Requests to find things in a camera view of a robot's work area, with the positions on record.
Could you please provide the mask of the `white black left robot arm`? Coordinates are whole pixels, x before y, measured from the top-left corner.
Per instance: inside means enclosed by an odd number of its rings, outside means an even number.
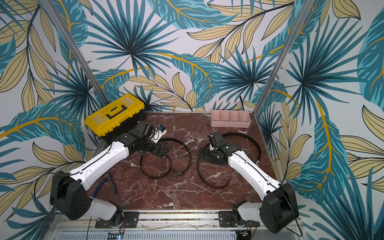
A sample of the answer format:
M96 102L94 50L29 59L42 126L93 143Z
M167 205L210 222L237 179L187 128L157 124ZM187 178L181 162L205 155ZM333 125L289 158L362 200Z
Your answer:
M116 205L88 195L93 183L114 165L135 152L165 157L168 148L160 144L167 130L140 121L136 128L114 138L101 153L69 173L59 171L52 178L50 204L69 220L90 217L108 221L118 227L124 221L123 211Z

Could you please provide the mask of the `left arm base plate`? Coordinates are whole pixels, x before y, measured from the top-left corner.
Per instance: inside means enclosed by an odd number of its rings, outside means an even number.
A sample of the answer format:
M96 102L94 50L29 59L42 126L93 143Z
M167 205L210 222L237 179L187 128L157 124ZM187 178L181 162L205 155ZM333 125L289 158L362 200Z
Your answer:
M139 212L117 212L110 220L97 219L96 229L134 229L137 227Z

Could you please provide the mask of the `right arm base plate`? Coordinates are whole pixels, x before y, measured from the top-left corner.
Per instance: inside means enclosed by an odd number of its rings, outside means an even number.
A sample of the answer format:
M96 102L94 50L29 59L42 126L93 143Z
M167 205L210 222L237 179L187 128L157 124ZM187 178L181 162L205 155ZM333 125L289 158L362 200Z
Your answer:
M221 228L245 228L259 227L260 223L255 221L245 221L236 211L219 211L219 224Z

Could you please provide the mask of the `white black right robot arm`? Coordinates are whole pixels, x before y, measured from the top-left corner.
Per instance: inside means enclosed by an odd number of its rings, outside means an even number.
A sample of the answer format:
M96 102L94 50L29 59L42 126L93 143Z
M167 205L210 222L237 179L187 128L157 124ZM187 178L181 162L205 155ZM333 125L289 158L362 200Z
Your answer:
M240 228L263 224L271 233L277 234L291 222L296 222L299 210L293 187L273 179L240 147L227 143L225 137L227 134L220 132L209 135L209 143L199 150L198 162L230 166L252 186L262 203L243 202L231 211L219 212L220 226Z

